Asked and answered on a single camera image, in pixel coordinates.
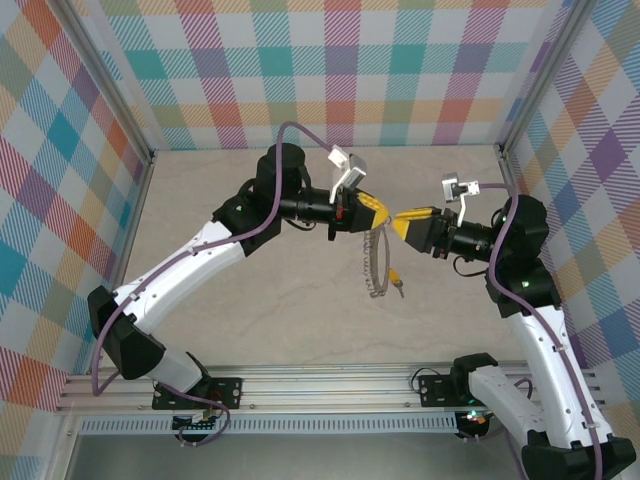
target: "checkered pattern wall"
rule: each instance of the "checkered pattern wall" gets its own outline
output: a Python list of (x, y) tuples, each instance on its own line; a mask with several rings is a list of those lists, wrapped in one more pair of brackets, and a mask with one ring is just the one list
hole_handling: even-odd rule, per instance
[(569, 15), (569, 12), (571, 11), (571, 8), (575, 3), (576, 3), (576, 0), (563, 0), (562, 6), (560, 7), (560, 10), (558, 10), (556, 17), (553, 20), (553, 24), (551, 25), (551, 28), (547, 32), (547, 36), (544, 38), (544, 42), (542, 42), (542, 46), (540, 47), (540, 50), (538, 51), (538, 54), (536, 55), (535, 60), (531, 64), (531, 68), (529, 68), (529, 71), (527, 72), (527, 76), (525, 77), (524, 82), (522, 82), (522, 85), (520, 86), (518, 97), (513, 102), (513, 105), (511, 106), (511, 110), (509, 110), (509, 115), (507, 115), (507, 119), (502, 125), (502, 129), (500, 130), (500, 135), (497, 138), (497, 143), (500, 143), (500, 144), (504, 143), (509, 133), (509, 130), (513, 125), (513, 121), (515, 120), (516, 116), (520, 112), (522, 103), (527, 98), (527, 95), (529, 95), (531, 88), (533, 88), (533, 85), (535, 84), (535, 81), (538, 78), (540, 69), (542, 68), (545, 61), (547, 60), (547, 57), (551, 53), (553, 42), (556, 40), (556, 38), (558, 37), (558, 34), (562, 30), (565, 20), (567, 19), (567, 16)]
[(45, 0), (0, 0), (0, 478), (35, 478), (143, 161)]
[(517, 145), (580, 363), (640, 445), (640, 0), (601, 0)]
[(284, 120), (341, 145), (494, 143), (558, 3), (74, 1), (150, 142), (171, 149), (265, 147)]

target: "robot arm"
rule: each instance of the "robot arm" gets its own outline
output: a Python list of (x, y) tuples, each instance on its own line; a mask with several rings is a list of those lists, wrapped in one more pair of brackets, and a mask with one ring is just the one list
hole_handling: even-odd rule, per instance
[[(330, 159), (336, 164), (331, 191), (314, 188), (304, 165), (304, 151), (283, 144), (282, 195), (275, 219), (257, 235), (238, 242), (206, 248), (261, 225), (275, 196), (275, 147), (258, 161), (256, 176), (238, 194), (213, 213), (199, 232), (156, 267), (113, 292), (95, 289), (88, 298), (94, 335), (130, 299), (109, 330), (104, 348), (122, 376), (146, 375), (179, 392), (209, 398), (208, 375), (190, 354), (165, 347), (153, 337), (166, 315), (191, 292), (223, 269), (251, 255), (280, 234), (282, 220), (328, 225), (328, 238), (337, 232), (362, 232), (381, 225), (389, 211), (356, 185), (366, 174), (364, 161), (334, 147)], [(184, 258), (172, 262), (178, 256)], [(157, 275), (142, 292), (135, 293), (150, 275)]]
[[(445, 176), (442, 183), (447, 202), (460, 200), (463, 205), (465, 196), (477, 195), (482, 188), (477, 182), (460, 183), (455, 174)], [(405, 242), (434, 258), (446, 259), (453, 252), (465, 261), (489, 262), (510, 207), (511, 199), (491, 226), (464, 221), (464, 208), (458, 214), (427, 207), (397, 215), (393, 227)], [(515, 217), (492, 267), (499, 284), (533, 306), (549, 329), (521, 303), (501, 293), (489, 273), (485, 275), (489, 296), (523, 346), (542, 409), (524, 397), (487, 354), (456, 359), (451, 378), (464, 404), (484, 403), (515, 437), (522, 447), (530, 480), (593, 478), (592, 438), (597, 438), (600, 445), (595, 448), (602, 451), (603, 478), (612, 478), (635, 461), (635, 451), (628, 439), (613, 436), (580, 374), (560, 296), (551, 274), (538, 259), (548, 233), (542, 203), (520, 195)], [(560, 339), (560, 347), (552, 335)], [(577, 379), (571, 378), (573, 372)], [(590, 420), (581, 408), (581, 400), (590, 409)]]

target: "table surface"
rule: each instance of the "table surface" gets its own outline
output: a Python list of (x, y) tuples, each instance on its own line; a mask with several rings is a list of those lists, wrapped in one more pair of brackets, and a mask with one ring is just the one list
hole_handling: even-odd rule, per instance
[(166, 436), (80, 437), (67, 480), (514, 480), (504, 436), (226, 435), (202, 448)]
[[(328, 188), (331, 164), (306, 149), (313, 185)], [(500, 182), (490, 146), (353, 148), (368, 165), (360, 187), (393, 213), (444, 207), (442, 175)], [(182, 246), (221, 203), (255, 175), (263, 150), (161, 152), (138, 229), (127, 279)], [(467, 219), (487, 224), (506, 193), (468, 200)], [(489, 300), (484, 279), (462, 278), (447, 261), (419, 254), (389, 229), (391, 264), (404, 282), (369, 297), (363, 235), (326, 227), (305, 233), (283, 224), (280, 236), (216, 275), (169, 313), (154, 333), (205, 365), (305, 365), (451, 361), (475, 352), (499, 360), (523, 354)], [(475, 271), (484, 265), (462, 264)]]

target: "purple cable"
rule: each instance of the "purple cable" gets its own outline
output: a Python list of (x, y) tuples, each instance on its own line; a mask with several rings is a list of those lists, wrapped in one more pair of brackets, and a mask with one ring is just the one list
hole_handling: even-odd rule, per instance
[[(282, 125), (280, 125), (280, 129), (278, 130), (278, 136), (277, 136), (277, 139), (276, 139), (276, 185), (275, 185), (276, 188), (275, 188), (275, 195), (274, 195), (274, 198), (273, 198), (273, 206), (271, 207), (271, 212), (269, 212), (269, 215), (267, 216), (265, 221), (262, 222), (262, 224), (260, 224), (258, 227), (254, 228), (253, 230), (251, 230), (249, 232), (242, 233), (242, 234), (236, 235), (234, 237), (225, 238), (223, 240), (219, 240), (217, 242), (209, 243), (207, 245), (200, 245), (198, 247), (195, 247), (193, 249), (193, 252), (194, 252), (193, 254), (198, 253), (198, 252), (202, 252), (204, 250), (209, 250), (211, 248), (216, 248), (216, 247), (219, 247), (221, 245), (227, 245), (229, 243), (240, 242), (242, 240), (246, 240), (247, 238), (251, 238), (251, 237), (253, 237), (255, 235), (258, 235), (260, 232), (263, 232), (271, 224), (271, 222), (273, 222), (273, 220), (276, 218), (276, 216), (278, 215), (278, 208), (280, 208), (280, 198), (282, 196), (282, 140), (284, 138), (284, 132), (288, 127), (297, 128), (302, 133), (307, 135), (311, 140), (316, 142), (320, 147), (324, 148), (327, 151), (331, 151), (331, 146), (328, 143), (322, 141), (313, 132), (311, 132), (307, 128), (303, 127), (299, 123), (297, 123), (297, 122), (284, 122)], [(176, 255), (171, 260), (169, 260), (165, 264), (163, 264), (160, 267), (158, 267), (158, 269), (155, 270), (153, 273), (151, 273), (147, 278), (145, 278), (140, 283), (140, 285), (138, 285), (136, 287), (136, 289), (133, 292), (131, 292), (131, 295), (132, 296), (139, 295), (141, 292), (143, 292), (149, 286), (149, 284), (151, 282), (153, 282), (156, 278), (158, 278), (160, 275), (162, 275), (164, 272), (166, 272), (169, 268), (171, 268), (173, 265), (175, 265), (180, 260), (182, 260), (184, 258), (187, 258), (187, 257), (189, 257), (189, 256), (191, 256), (193, 254), (190, 253), (190, 252), (183, 252), (180, 255)], [(107, 320), (107, 323), (105, 323), (104, 327), (100, 331), (100, 335), (98, 335), (98, 340), (96, 342), (96, 348), (95, 348), (95, 350), (93, 352), (93, 358), (91, 359), (91, 389), (93, 391), (93, 394), (96, 397), (102, 395), (102, 393), (107, 388), (107, 386), (119, 375), (119, 372), (115, 372), (102, 385), (99, 384), (98, 369), (100, 367), (100, 352), (102, 351), (102, 347), (104, 346), (104, 341), (105, 341), (105, 339), (107, 337), (107, 334), (109, 333), (109, 330), (111, 330), (111, 327), (115, 323), (115, 321), (118, 318), (118, 316), (124, 311), (125, 308), (127, 308), (127, 306), (129, 305), (129, 303), (131, 303), (131, 301), (132, 301), (131, 300), (131, 296), (129, 296), (129, 297), (125, 298), (124, 301), (120, 305), (118, 305), (118, 307), (114, 310), (114, 312), (111, 314), (111, 316)], [(180, 396), (182, 396), (184, 398), (187, 398), (189, 400), (194, 400), (194, 401), (198, 401), (198, 402), (201, 402), (201, 403), (211, 404), (211, 402), (212, 402), (212, 400), (207, 400), (205, 398), (192, 397), (191, 395), (187, 395), (185, 393), (178, 392), (177, 390), (174, 390), (174, 393), (176, 395), (180, 395)], [(216, 402), (214, 402), (214, 403), (215, 403), (215, 406), (217, 408), (220, 408), (222, 406), (221, 404), (218, 404)], [(228, 410), (227, 410), (227, 423), (228, 422), (229, 422), (229, 413), (228, 413)], [(225, 423), (225, 427), (218, 432), (218, 435), (221, 434), (224, 431), (224, 429), (226, 428), (227, 423)]]
[[(489, 281), (496, 288), (496, 290), (498, 290), (504, 296), (506, 296), (507, 298), (510, 298), (511, 300), (513, 300), (514, 302), (518, 303), (519, 305), (523, 306), (526, 310), (528, 310), (529, 313), (531, 313), (531, 315), (533, 315), (534, 318), (538, 320), (540, 325), (542, 325), (542, 328), (544, 328), (544, 330), (547, 332), (549, 337), (551, 337), (551, 340), (553, 341), (553, 344), (555, 345), (557, 352), (560, 354), (560, 358), (562, 358), (562, 363), (564, 363), (564, 366), (567, 370), (567, 374), (571, 379), (571, 384), (573, 385), (573, 389), (575, 390), (576, 396), (578, 397), (578, 402), (580, 403), (582, 414), (584, 415), (584, 418), (587, 424), (593, 425), (594, 420), (593, 420), (593, 415), (591, 415), (591, 409), (587, 404), (587, 399), (584, 396), (582, 388), (580, 388), (580, 382), (578, 380), (578, 376), (575, 370), (573, 369), (573, 366), (571, 365), (571, 360), (569, 359), (569, 356), (567, 355), (567, 353), (561, 348), (562, 342), (560, 341), (558, 336), (555, 334), (551, 326), (544, 319), (544, 317), (540, 314), (540, 312), (538, 312), (535, 309), (533, 305), (531, 305), (525, 299), (514, 294), (513, 292), (507, 290), (502, 285), (500, 285), (500, 282), (498, 282), (498, 279), (496, 277), (496, 266), (498, 263), (498, 255), (500, 254), (500, 249), (502, 248), (504, 239), (507, 236), (507, 232), (509, 231), (509, 228), (511, 228), (511, 224), (513, 223), (513, 219), (515, 218), (516, 211), (518, 209), (518, 194), (516, 192), (516, 189), (511, 185), (507, 185), (504, 183), (481, 183), (479, 187), (480, 187), (480, 190), (485, 188), (504, 189), (504, 190), (507, 190), (507, 192), (509, 192), (509, 196), (511, 197), (511, 207), (509, 208), (509, 212), (507, 213), (507, 219), (502, 225), (502, 228), (500, 229), (500, 233), (498, 234), (498, 238), (496, 239), (496, 243), (493, 246), (493, 250), (491, 251), (491, 257), (489, 259)], [(594, 479), (602, 480), (602, 469), (603, 469), (602, 447), (600, 446), (600, 440), (598, 439), (598, 433), (596, 432), (595, 428), (589, 428), (589, 436), (591, 437), (591, 441), (593, 443), (593, 451), (594, 451), (595, 461), (596, 461), (596, 471), (595, 471)]]

